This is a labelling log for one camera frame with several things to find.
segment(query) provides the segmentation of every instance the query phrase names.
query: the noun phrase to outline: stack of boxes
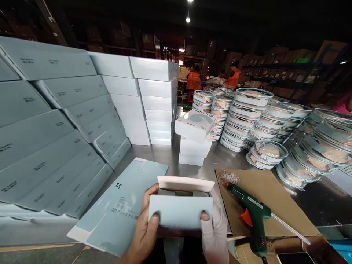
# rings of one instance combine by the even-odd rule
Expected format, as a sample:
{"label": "stack of boxes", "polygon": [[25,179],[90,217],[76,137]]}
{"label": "stack of boxes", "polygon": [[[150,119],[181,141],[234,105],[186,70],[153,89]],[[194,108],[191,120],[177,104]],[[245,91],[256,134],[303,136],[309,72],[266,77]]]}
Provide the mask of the stack of boxes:
{"label": "stack of boxes", "polygon": [[130,58],[97,52],[89,52],[89,55],[111,95],[131,144],[150,145],[142,97]]}
{"label": "stack of boxes", "polygon": [[167,60],[130,60],[142,95],[150,141],[171,145],[177,113],[178,65]]}

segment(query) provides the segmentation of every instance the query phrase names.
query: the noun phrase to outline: white glove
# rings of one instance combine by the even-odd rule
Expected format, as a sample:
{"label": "white glove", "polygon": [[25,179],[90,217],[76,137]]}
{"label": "white glove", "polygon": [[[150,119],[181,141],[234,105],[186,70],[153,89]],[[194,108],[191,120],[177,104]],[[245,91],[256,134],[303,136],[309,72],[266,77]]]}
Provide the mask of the white glove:
{"label": "white glove", "polygon": [[202,247],[208,264],[228,264],[229,262],[226,240],[227,219],[218,203],[218,200],[214,199],[212,221],[209,220],[206,212],[201,214]]}

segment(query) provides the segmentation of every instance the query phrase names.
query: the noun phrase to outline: orange vest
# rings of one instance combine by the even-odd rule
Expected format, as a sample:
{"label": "orange vest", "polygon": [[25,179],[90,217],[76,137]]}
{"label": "orange vest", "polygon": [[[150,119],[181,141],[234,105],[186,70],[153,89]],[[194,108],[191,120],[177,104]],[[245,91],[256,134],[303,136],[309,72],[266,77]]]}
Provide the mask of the orange vest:
{"label": "orange vest", "polygon": [[191,90],[201,89],[201,76],[199,73],[193,71],[189,74],[186,88]]}
{"label": "orange vest", "polygon": [[238,78],[239,78],[240,73],[241,73],[241,71],[236,69],[235,74],[232,76],[231,80],[228,81],[227,84],[225,84],[225,86],[230,87],[230,88],[237,88],[237,83],[238,83]]}

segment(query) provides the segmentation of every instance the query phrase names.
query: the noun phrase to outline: box flap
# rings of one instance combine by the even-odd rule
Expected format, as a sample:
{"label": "box flap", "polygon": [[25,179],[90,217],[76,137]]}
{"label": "box flap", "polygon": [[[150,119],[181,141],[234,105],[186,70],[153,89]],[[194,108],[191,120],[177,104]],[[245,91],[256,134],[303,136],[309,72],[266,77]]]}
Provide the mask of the box flap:
{"label": "box flap", "polygon": [[[224,169],[216,169],[216,175],[219,176],[224,171]],[[260,203],[270,207],[273,214],[277,215],[303,236],[321,235],[271,171],[228,169],[226,171],[235,173],[240,178],[240,181],[236,183],[240,188],[256,197]],[[225,185],[222,183],[219,183],[219,185],[234,238],[250,237],[250,227],[240,217],[244,212],[244,208],[230,194]],[[264,227],[266,237],[295,236],[273,218],[264,220]]]}

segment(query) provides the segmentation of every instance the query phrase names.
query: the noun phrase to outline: open box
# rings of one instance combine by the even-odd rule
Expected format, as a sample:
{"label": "open box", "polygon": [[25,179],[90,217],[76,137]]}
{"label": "open box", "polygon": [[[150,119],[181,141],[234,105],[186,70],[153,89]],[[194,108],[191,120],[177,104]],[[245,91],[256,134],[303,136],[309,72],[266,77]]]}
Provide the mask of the open box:
{"label": "open box", "polygon": [[[257,198],[260,203],[270,207],[273,214],[277,215],[311,242],[310,245],[303,243],[273,218],[263,220],[265,235],[268,240],[266,258],[269,264],[280,263],[276,256],[278,253],[303,251],[308,252],[312,258],[320,260],[320,263],[346,263],[344,258],[332,248],[328,241],[310,222],[271,171],[216,169],[217,176],[224,173],[224,171],[236,174],[239,178],[236,185]],[[219,186],[233,234],[233,236],[228,237],[228,240],[250,237],[251,227],[240,217],[244,212],[244,208],[227,190],[224,184],[219,183]],[[249,244],[237,246],[236,251],[241,264],[263,263],[262,259],[251,251]]]}

